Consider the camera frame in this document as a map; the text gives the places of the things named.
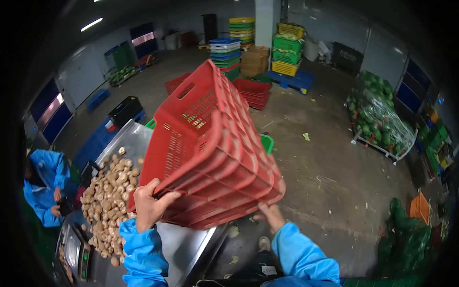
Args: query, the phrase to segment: blue sleeve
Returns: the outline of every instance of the blue sleeve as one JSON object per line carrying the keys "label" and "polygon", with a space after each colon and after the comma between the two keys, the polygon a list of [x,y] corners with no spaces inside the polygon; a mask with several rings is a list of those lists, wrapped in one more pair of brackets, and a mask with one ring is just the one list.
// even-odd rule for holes
{"label": "blue sleeve", "polygon": [[161,238],[156,226],[138,233],[135,220],[122,222],[119,234],[126,240],[124,251],[124,267],[128,270],[123,280],[128,286],[167,286],[165,277],[168,276],[169,263],[162,254]]}
{"label": "blue sleeve", "polygon": [[39,152],[39,156],[45,162],[46,166],[55,172],[54,187],[59,187],[64,190],[66,180],[70,178],[70,170],[65,162],[64,154],[62,152],[53,152],[45,150],[36,150],[34,153]]}
{"label": "blue sleeve", "polygon": [[24,197],[27,203],[30,205],[30,207],[35,211],[35,214],[37,215],[38,219],[40,219],[41,224],[43,224],[44,227],[60,226],[64,221],[64,218],[62,216],[56,217],[52,215],[51,208],[44,208],[40,203],[38,203],[35,200],[33,196],[29,195],[29,193],[24,192]]}
{"label": "blue sleeve", "polygon": [[285,224],[274,236],[273,251],[286,276],[303,280],[340,282],[338,263],[327,258],[311,239],[300,233],[293,223]]}

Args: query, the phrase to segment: paper label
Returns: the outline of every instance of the paper label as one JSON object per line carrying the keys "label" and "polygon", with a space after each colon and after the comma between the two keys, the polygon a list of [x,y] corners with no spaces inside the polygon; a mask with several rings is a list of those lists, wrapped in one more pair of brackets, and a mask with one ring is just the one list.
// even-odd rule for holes
{"label": "paper label", "polygon": [[276,267],[274,266],[261,266],[261,271],[266,275],[277,275]]}

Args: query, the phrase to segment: digital scale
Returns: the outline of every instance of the digital scale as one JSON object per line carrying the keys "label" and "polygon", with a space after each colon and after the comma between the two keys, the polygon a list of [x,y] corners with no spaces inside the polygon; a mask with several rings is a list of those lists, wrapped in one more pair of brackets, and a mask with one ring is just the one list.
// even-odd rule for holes
{"label": "digital scale", "polygon": [[79,228],[75,224],[68,225],[64,239],[64,258],[73,275],[84,282],[88,281],[91,255],[92,248]]}

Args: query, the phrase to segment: hand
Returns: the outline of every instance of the hand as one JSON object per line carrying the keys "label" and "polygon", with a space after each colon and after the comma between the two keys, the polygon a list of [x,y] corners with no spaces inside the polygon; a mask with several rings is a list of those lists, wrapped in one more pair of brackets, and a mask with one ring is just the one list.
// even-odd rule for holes
{"label": "hand", "polygon": [[282,216],[282,213],[280,213],[279,206],[277,206],[277,204],[268,206],[265,203],[259,203],[258,208],[263,214],[254,215],[253,219],[268,221],[272,234],[276,234],[276,232],[286,224],[286,221]]}
{"label": "hand", "polygon": [[59,187],[56,187],[56,189],[54,190],[54,201],[58,203],[61,199],[61,189]]}
{"label": "hand", "polygon": [[59,205],[51,206],[51,214],[56,217],[60,217],[61,212],[59,211],[59,208],[61,208]]}
{"label": "hand", "polygon": [[171,191],[159,200],[153,198],[153,190],[158,184],[159,179],[155,178],[147,185],[140,186],[134,191],[134,203],[137,213],[135,227],[138,233],[151,229],[161,219],[166,208],[181,196],[180,192]]}

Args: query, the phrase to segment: concrete floor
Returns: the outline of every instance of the concrete floor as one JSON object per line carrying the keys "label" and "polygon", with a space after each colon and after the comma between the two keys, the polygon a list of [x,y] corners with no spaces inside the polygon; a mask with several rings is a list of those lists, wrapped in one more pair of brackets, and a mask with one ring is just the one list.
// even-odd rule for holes
{"label": "concrete floor", "polygon": [[[167,97],[164,82],[192,72],[208,54],[193,49],[159,57],[157,65],[122,87],[111,88],[112,95],[91,114],[83,104],[56,140],[57,147],[73,159],[102,119],[127,96],[139,97],[151,119]],[[303,64],[302,68],[316,75],[307,95],[273,84],[266,108],[251,110],[253,121],[260,133],[269,132],[275,141],[273,154],[287,184],[279,202],[285,218],[338,261],[341,277],[366,276],[376,263],[376,244],[385,228],[390,201],[397,197],[406,205],[417,190],[405,161],[394,166],[379,151],[350,143],[352,133],[343,103],[353,78],[316,62]],[[305,132],[311,141],[304,140]],[[432,195],[425,195],[438,196],[438,192],[434,188]],[[228,238],[209,278],[223,278],[241,268],[256,254],[258,238],[269,234],[265,224],[248,217],[232,225],[238,226],[240,234]],[[239,257],[236,264],[230,264],[232,256]]]}

